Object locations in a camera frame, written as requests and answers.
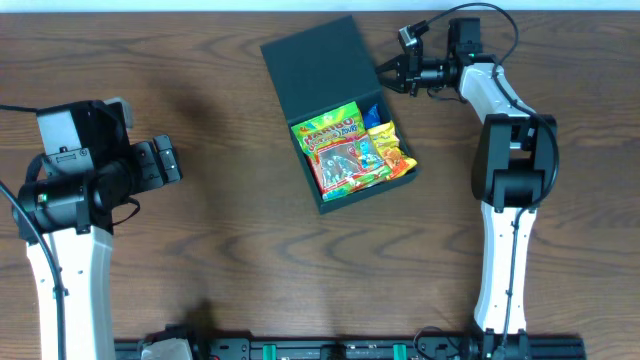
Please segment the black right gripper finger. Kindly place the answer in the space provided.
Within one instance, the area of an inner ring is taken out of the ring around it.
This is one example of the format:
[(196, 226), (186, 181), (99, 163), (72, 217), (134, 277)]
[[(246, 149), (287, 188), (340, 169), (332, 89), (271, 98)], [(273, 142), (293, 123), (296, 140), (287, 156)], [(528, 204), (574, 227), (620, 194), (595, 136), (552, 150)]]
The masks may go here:
[(397, 93), (409, 93), (411, 85), (407, 81), (405, 75), (397, 74), (395, 77), (389, 77), (386, 75), (379, 74), (378, 80), (380, 84), (390, 90), (393, 90)]
[(391, 60), (378, 65), (375, 69), (377, 74), (383, 74), (389, 71), (396, 73), (404, 73), (407, 69), (408, 56), (406, 54), (397, 55)]

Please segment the Haribo gummy worms bag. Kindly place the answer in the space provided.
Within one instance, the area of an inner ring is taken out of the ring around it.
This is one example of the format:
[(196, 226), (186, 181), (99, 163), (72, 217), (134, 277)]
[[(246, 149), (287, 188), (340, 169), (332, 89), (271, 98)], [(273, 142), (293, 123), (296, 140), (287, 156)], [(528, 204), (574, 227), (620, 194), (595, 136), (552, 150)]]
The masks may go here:
[(301, 122), (292, 131), (324, 201), (371, 187), (391, 175), (354, 102)]

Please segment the blue cookie packet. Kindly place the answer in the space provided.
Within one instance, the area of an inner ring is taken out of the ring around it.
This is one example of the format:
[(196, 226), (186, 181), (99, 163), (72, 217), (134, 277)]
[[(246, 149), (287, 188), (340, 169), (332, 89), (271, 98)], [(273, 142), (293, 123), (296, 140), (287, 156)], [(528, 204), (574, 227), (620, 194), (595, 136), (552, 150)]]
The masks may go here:
[(374, 104), (363, 115), (363, 124), (366, 130), (373, 129), (382, 124), (379, 106)]

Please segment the yellow orange biscuit packet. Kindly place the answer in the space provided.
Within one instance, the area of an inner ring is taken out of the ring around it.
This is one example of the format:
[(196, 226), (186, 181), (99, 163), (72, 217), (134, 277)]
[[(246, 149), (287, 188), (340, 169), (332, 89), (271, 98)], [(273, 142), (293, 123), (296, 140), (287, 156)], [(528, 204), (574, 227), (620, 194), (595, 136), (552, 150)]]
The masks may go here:
[(400, 149), (400, 139), (392, 121), (368, 129), (367, 132), (376, 151), (390, 169), (390, 174), (386, 177), (388, 181), (404, 176), (417, 165), (414, 158)]

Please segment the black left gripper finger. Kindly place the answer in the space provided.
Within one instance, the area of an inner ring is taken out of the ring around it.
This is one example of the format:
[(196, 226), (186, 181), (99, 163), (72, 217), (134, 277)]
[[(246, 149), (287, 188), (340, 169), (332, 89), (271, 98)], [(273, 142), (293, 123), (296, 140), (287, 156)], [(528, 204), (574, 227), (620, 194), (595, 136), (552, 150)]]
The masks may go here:
[(166, 149), (159, 151), (163, 173), (166, 177), (166, 184), (179, 182), (182, 178), (182, 171), (174, 150)]
[(174, 158), (175, 152), (171, 142), (171, 139), (168, 135), (163, 134), (159, 136), (155, 136), (153, 138), (153, 143), (156, 148), (156, 152), (161, 158)]

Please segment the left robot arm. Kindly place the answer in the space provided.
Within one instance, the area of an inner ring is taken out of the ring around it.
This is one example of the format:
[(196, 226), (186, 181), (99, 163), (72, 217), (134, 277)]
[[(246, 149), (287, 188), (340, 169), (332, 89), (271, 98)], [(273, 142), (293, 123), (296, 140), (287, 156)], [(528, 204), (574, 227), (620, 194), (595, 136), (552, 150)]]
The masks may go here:
[(11, 197), (36, 282), (45, 359), (113, 359), (110, 303), (115, 208), (183, 177), (166, 135), (131, 143), (120, 97), (35, 110), (44, 151)]

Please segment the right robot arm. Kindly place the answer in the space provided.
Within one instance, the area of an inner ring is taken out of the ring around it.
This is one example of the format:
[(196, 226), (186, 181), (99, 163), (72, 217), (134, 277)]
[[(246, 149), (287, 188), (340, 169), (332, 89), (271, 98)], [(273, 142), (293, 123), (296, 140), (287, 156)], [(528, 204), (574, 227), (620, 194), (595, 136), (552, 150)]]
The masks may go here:
[(484, 250), (481, 288), (474, 309), (477, 334), (454, 344), (456, 359), (527, 359), (530, 346), (524, 288), (530, 233), (541, 202), (559, 169), (556, 122), (524, 104), (510, 86), (503, 62), (484, 52), (480, 21), (454, 18), (447, 55), (424, 54), (427, 21), (401, 28), (402, 54), (379, 65), (380, 83), (416, 96), (452, 88), (472, 106), (482, 131), (471, 171), (473, 196), (481, 203)]

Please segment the black box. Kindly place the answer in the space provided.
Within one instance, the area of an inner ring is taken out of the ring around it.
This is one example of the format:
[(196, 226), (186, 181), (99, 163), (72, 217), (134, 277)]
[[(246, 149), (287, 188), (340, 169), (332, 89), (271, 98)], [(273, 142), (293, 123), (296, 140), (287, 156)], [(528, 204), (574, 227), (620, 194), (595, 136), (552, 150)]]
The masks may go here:
[(420, 173), (415, 167), (398, 179), (336, 200), (322, 199), (319, 181), (303, 154), (293, 127), (350, 102), (361, 110), (378, 107), (383, 123), (395, 117), (383, 94), (374, 62), (352, 16), (264, 44), (261, 52), (283, 109), (294, 151), (321, 214), (403, 186)]

